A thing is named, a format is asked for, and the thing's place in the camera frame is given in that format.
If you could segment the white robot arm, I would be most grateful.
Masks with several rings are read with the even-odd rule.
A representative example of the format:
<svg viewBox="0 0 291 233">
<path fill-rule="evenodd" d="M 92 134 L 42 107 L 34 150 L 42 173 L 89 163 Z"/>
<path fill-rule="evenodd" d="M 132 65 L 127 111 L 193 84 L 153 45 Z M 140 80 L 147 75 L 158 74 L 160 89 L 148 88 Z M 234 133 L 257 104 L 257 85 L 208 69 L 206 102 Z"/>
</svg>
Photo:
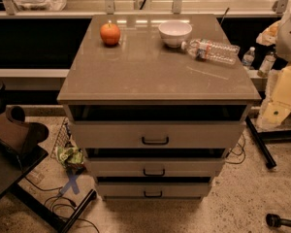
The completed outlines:
<svg viewBox="0 0 291 233">
<path fill-rule="evenodd" d="M 281 70 L 270 72 L 257 119 L 260 128 L 271 129 L 291 114 L 291 5 L 279 21 L 258 35 L 256 42 L 264 46 L 275 44 L 277 56 L 287 61 Z"/>
</svg>

